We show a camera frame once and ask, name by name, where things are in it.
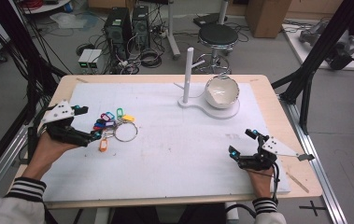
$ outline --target yellow key tag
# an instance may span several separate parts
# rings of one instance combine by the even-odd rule
[[[123,115],[123,117],[121,117],[124,120],[130,121],[130,122],[134,122],[135,118],[131,115]]]
[[[100,142],[100,151],[105,152],[107,149],[107,140],[103,138]]]

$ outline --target red key tag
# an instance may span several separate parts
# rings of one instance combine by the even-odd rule
[[[111,118],[106,113],[101,115],[101,119],[103,119],[105,121],[110,121],[111,120]]]

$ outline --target red wire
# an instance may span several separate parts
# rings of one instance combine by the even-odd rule
[[[24,0],[20,3],[22,8],[35,10],[43,6],[43,0]]]

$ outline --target striped sleeve cuff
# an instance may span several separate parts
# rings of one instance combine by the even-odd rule
[[[261,213],[274,213],[276,212],[276,203],[270,198],[259,198],[252,202],[256,215]]]
[[[19,198],[30,202],[42,202],[46,184],[39,180],[19,177],[14,180],[13,187],[5,198]]]

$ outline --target black stool seat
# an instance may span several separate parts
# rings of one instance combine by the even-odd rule
[[[234,29],[220,24],[205,25],[200,29],[199,37],[210,45],[231,45],[238,40]]]

